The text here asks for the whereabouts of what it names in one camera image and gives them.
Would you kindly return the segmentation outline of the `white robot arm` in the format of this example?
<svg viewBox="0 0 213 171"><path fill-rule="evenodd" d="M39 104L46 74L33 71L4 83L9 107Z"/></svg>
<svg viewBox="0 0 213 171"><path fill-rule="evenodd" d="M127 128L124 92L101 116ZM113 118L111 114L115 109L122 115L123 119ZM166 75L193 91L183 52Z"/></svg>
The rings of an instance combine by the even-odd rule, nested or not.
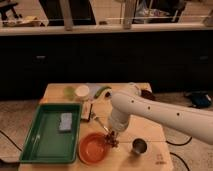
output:
<svg viewBox="0 0 213 171"><path fill-rule="evenodd" d="M112 111L108 123L112 131L124 132L129 126L130 116L135 115L213 145L213 111L146 99L135 83L113 90L110 102Z"/></svg>

